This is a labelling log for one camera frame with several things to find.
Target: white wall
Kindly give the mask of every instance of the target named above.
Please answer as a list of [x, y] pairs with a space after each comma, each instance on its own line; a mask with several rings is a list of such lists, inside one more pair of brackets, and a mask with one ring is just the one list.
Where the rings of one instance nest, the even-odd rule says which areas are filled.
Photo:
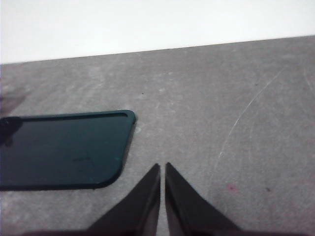
[[2, 0], [1, 63], [315, 34], [315, 0]]

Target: dark green glass plate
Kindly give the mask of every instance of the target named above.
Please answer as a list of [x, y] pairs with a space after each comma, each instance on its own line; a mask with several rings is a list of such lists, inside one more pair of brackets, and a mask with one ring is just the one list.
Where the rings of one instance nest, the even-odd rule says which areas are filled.
[[0, 190], [99, 188], [120, 175], [129, 110], [0, 119]]

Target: black plastic tool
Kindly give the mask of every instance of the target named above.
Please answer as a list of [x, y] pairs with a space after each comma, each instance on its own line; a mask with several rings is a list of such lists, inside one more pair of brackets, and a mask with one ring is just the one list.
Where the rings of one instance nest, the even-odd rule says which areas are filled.
[[[207, 203], [170, 164], [165, 202], [171, 236], [304, 236], [243, 231]], [[160, 168], [155, 164], [134, 189], [84, 231], [34, 232], [24, 236], [154, 236], [160, 203]]]
[[24, 236], [154, 236], [160, 204], [160, 167], [155, 164], [131, 192], [84, 231], [31, 232]]

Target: gray table surface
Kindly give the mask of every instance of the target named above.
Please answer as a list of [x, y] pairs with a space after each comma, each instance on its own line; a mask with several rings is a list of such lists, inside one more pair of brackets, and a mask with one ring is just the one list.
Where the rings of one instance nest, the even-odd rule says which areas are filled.
[[315, 36], [8, 64], [1, 96], [2, 116], [138, 116], [115, 183], [1, 192], [4, 235], [84, 229], [166, 162], [246, 230], [315, 232]]

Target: pink spot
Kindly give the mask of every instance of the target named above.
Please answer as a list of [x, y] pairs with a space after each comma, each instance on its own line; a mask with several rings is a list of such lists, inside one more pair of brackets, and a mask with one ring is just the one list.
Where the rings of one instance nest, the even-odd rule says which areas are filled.
[[227, 190], [229, 190], [230, 192], [237, 192], [237, 188], [234, 184], [228, 184], [226, 186]]

